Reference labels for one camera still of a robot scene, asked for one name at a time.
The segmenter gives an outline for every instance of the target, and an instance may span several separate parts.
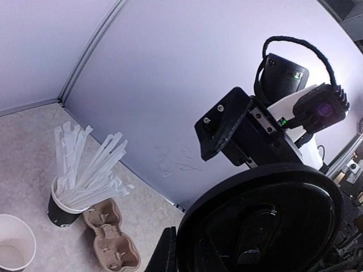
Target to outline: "cable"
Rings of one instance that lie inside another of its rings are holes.
[[[290,43],[300,44],[302,46],[305,46],[306,48],[309,48],[311,51],[313,51],[318,58],[324,63],[330,77],[330,84],[335,88],[336,87],[336,80],[334,76],[333,68],[331,67],[330,63],[328,62],[328,59],[324,56],[322,52],[309,42],[305,40],[300,40],[294,37],[287,37],[287,36],[272,36],[266,40],[266,42],[263,45],[262,49],[262,57],[265,59],[266,57],[266,50],[268,45],[273,41],[288,41]]]
[[[322,159],[323,159],[323,161],[324,161],[324,158],[325,158],[325,147],[321,144],[320,146],[318,146],[318,149],[319,148],[323,148],[323,156],[322,156]]]

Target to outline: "metal frame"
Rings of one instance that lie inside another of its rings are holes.
[[[0,117],[6,116],[9,114],[13,114],[16,112],[22,112],[24,110],[26,111],[27,109],[33,109],[33,108],[37,108],[37,107],[41,107],[41,106],[45,106],[45,105],[49,105],[49,104],[53,104],[53,103],[58,103],[58,102],[59,102],[58,99],[49,99],[49,100],[36,102],[36,103],[24,105],[24,106],[19,106],[19,107],[12,108],[12,109],[2,110],[2,111],[0,111]]]
[[[343,18],[341,18],[338,13],[331,8],[331,6],[325,2],[325,0],[318,0],[318,2],[330,13],[330,15],[337,21],[341,22],[343,21]]]
[[[334,160],[328,165],[329,169],[326,176],[329,178],[334,178],[334,175],[342,169],[342,167],[347,164],[351,159],[353,153],[357,150],[359,145],[363,143],[363,134],[357,133],[353,139],[339,152],[339,154],[334,158]]]
[[[78,59],[76,65],[73,67],[66,83],[64,84],[61,90],[61,93],[58,96],[59,101],[62,102],[63,104],[65,104],[66,100],[68,99],[83,69],[88,63],[97,45],[100,43],[101,39],[105,35],[107,29],[115,21],[118,14],[121,12],[121,10],[123,10],[123,8],[126,6],[126,4],[129,1],[130,0],[117,0],[109,10],[108,14],[103,19],[103,21],[101,22],[100,26],[97,28],[95,33],[90,38],[90,41],[84,48],[80,58]]]

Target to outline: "black plastic lid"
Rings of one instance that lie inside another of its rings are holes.
[[[302,164],[237,174],[183,218],[179,271],[306,271],[331,247],[343,211],[339,189]]]

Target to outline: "white wall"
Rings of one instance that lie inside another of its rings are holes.
[[[56,98],[114,2],[0,1],[0,111]]]
[[[153,188],[187,208],[241,171],[223,154],[200,158],[195,122],[233,87],[253,94],[263,42],[306,39],[330,60],[351,101],[363,90],[363,56],[316,0],[132,0],[105,34],[66,103],[103,141],[121,131],[123,162]],[[308,85],[328,82],[320,60],[296,44],[269,52],[310,70]],[[356,132],[357,116],[318,135],[331,160]]]

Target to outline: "paper cup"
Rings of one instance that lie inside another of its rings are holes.
[[[67,228],[88,208],[84,210],[75,210],[65,206],[56,196],[57,178],[52,182],[52,193],[48,203],[48,217],[57,227]]]
[[[0,271],[23,271],[34,259],[36,240],[24,221],[0,214]]]

